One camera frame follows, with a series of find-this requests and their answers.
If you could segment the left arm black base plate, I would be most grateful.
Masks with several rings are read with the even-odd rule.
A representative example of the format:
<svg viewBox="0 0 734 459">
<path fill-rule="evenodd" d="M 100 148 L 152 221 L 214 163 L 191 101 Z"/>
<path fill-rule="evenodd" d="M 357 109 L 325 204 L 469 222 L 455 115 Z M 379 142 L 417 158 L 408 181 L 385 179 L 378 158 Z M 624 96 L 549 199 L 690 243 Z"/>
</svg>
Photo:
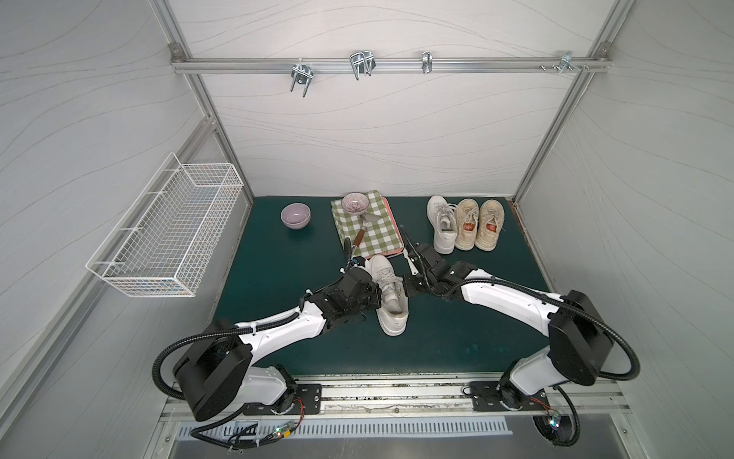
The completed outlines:
<svg viewBox="0 0 734 459">
<path fill-rule="evenodd" d="M 248 416 L 296 416 L 316 415 L 321 411 L 321 384 L 296 384 L 289 387 L 272 404 L 247 404 L 244 414 Z"/>
</svg>

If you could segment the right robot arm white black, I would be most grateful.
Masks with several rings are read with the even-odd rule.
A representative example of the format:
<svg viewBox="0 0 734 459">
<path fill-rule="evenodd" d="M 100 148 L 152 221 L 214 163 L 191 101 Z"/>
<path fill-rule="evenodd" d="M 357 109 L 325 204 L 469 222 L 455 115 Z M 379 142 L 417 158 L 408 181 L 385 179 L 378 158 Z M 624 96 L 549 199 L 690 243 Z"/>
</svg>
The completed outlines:
<svg viewBox="0 0 734 459">
<path fill-rule="evenodd" d="M 613 341 L 579 292 L 566 296 L 533 290 L 466 262 L 450 265 L 431 246 L 404 251 L 409 296 L 432 294 L 462 300 L 520 321 L 548 339 L 542 350 L 510 365 L 496 386 L 507 405 L 519 404 L 554 384 L 592 386 L 601 377 Z"/>
</svg>

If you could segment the white sneaker with laces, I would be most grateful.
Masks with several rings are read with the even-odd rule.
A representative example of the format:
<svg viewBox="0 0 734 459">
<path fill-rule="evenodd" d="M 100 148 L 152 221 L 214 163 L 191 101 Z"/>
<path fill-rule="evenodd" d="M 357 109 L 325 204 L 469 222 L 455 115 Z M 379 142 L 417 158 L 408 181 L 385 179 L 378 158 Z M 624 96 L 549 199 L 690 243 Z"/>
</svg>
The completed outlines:
<svg viewBox="0 0 734 459">
<path fill-rule="evenodd" d="M 403 287 L 403 279 L 395 274 L 392 264 L 385 256 L 371 257 L 366 262 L 366 269 L 380 287 L 380 307 L 377 309 L 377 316 L 382 331 L 390 337 L 403 334 L 409 318 L 408 298 Z"/>
</svg>

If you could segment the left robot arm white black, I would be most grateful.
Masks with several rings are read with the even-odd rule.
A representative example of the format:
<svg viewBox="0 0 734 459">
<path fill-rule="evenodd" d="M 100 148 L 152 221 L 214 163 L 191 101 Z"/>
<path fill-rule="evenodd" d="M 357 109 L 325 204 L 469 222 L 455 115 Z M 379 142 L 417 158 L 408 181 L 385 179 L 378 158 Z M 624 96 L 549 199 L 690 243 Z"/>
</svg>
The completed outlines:
<svg viewBox="0 0 734 459">
<path fill-rule="evenodd" d="M 294 391 L 290 375 L 259 368 L 265 357 L 302 340 L 311 340 L 380 307 L 380 287 L 363 267 L 302 296 L 298 306 L 263 321 L 214 321 L 201 334 L 179 340 L 173 351 L 187 351 L 173 367 L 176 397 L 187 402 L 197 421 L 221 413 L 238 396 L 250 404 L 287 409 Z"/>
</svg>

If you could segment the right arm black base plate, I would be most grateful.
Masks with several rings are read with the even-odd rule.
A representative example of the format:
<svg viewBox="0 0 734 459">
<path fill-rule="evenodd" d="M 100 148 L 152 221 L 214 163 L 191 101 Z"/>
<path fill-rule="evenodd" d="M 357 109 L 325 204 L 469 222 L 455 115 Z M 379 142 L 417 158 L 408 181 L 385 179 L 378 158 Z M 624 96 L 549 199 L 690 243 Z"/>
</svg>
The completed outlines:
<svg viewBox="0 0 734 459">
<path fill-rule="evenodd" d="M 509 382 L 477 381 L 462 388 L 464 397 L 470 399 L 476 412 L 539 411 L 550 408 L 543 391 L 529 396 Z"/>
</svg>

